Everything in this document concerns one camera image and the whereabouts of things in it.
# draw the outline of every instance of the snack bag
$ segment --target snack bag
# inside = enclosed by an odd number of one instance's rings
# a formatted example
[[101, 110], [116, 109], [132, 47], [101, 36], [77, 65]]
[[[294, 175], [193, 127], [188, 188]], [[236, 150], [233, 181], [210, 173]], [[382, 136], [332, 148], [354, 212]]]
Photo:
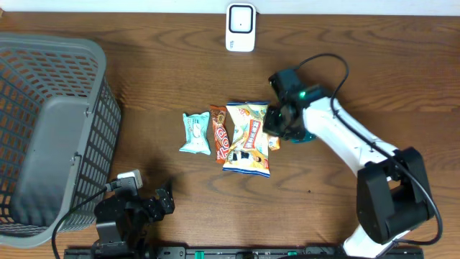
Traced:
[[214, 142], [216, 143], [217, 163], [225, 163], [229, 153], [230, 142], [225, 130], [225, 116], [227, 109], [211, 105], [211, 119], [213, 121]]
[[268, 135], [268, 148], [271, 151], [279, 150], [281, 147], [280, 138]]
[[268, 136], [262, 131], [267, 106], [267, 102], [227, 104], [235, 131], [233, 144], [224, 163], [224, 171], [270, 177]]
[[209, 112], [187, 116], [183, 114], [185, 137], [187, 142], [179, 151], [211, 154], [206, 132], [208, 131]]

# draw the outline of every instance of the robotic arm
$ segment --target robotic arm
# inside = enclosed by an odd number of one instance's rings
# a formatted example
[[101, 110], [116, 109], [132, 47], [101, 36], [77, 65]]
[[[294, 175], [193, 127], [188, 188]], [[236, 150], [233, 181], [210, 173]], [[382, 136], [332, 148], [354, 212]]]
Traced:
[[[336, 99], [333, 99], [333, 111], [327, 91], [321, 86], [308, 88], [299, 81], [295, 69], [279, 71], [269, 81], [280, 106], [269, 107], [264, 131], [293, 142], [307, 142], [318, 137], [358, 178], [356, 212], [360, 225], [343, 244], [347, 255], [375, 258], [386, 253], [393, 246], [393, 240], [433, 217], [433, 208], [415, 183], [343, 122], [411, 170], [431, 197], [419, 152], [412, 147], [399, 151], [382, 141], [344, 111]], [[390, 189], [387, 182], [391, 180], [401, 181], [401, 184]]]

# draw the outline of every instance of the white robotic arm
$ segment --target white robotic arm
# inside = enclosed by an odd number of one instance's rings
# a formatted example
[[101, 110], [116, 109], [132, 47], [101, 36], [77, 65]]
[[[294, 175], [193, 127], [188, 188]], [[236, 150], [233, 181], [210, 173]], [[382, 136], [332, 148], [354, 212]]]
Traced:
[[[379, 163], [385, 160], [385, 156], [377, 151], [373, 151], [368, 144], [363, 142], [334, 117], [330, 101], [330, 98], [323, 97], [312, 102], [308, 108], [303, 110], [305, 128], [323, 140], [350, 167], [355, 176], [358, 170], [362, 169], [366, 163]], [[387, 153], [394, 155], [393, 151], [397, 149], [395, 146], [383, 142], [380, 138], [373, 135], [351, 117], [336, 99], [334, 100], [334, 107], [339, 111], [341, 118], [355, 130], [364, 135], [368, 140], [375, 142], [378, 147]], [[400, 238], [408, 232], [404, 231], [396, 238]], [[374, 242], [362, 226], [359, 225], [354, 234], [345, 241], [343, 248], [346, 254], [350, 256], [375, 258], [390, 245], [391, 242], [384, 245]]]

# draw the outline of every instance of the orange package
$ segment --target orange package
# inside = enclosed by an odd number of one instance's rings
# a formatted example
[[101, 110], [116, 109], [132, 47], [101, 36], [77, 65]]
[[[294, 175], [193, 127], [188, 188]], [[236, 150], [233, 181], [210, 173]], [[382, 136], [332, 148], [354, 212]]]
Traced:
[[230, 141], [225, 130], [225, 116], [227, 108], [211, 105], [211, 119], [213, 121], [214, 141], [216, 143], [217, 163], [225, 163], [229, 154]]

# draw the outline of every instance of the wooden table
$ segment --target wooden table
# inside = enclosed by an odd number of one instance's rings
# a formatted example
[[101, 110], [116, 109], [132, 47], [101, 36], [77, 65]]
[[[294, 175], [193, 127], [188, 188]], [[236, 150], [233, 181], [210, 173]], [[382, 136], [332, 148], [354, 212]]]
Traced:
[[[460, 253], [460, 20], [456, 17], [259, 15], [252, 53], [230, 53], [225, 16], [211, 14], [5, 13], [0, 30], [81, 37], [104, 49], [107, 78], [123, 109], [112, 175], [133, 168], [145, 195], [174, 178], [176, 210], [152, 239], [190, 246], [305, 245], [344, 241], [357, 226], [356, 179], [325, 144], [283, 142], [270, 153], [270, 178], [222, 172], [210, 156], [180, 153], [182, 113], [230, 100], [271, 100], [275, 71], [322, 52], [344, 56], [351, 75], [339, 100], [363, 125], [425, 158], [444, 236], [427, 258]], [[333, 88], [342, 65], [330, 58], [301, 70], [307, 82]], [[232, 135], [233, 123], [227, 121]], [[409, 235], [427, 240], [436, 222]], [[90, 245], [95, 228], [58, 235]], [[0, 247], [0, 258], [51, 258], [50, 243]]]

